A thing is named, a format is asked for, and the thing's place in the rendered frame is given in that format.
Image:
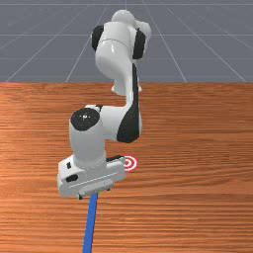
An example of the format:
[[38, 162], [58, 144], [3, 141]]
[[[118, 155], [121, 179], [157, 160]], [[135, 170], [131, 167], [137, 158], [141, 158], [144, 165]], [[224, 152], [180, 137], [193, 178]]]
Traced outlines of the long blue stick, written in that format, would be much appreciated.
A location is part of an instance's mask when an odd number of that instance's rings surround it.
[[92, 253], [93, 235], [94, 235], [96, 212], [97, 212], [97, 202], [98, 202], [98, 194], [93, 194], [90, 197], [90, 202], [89, 202], [86, 228], [85, 228], [85, 237], [83, 240], [83, 253]]

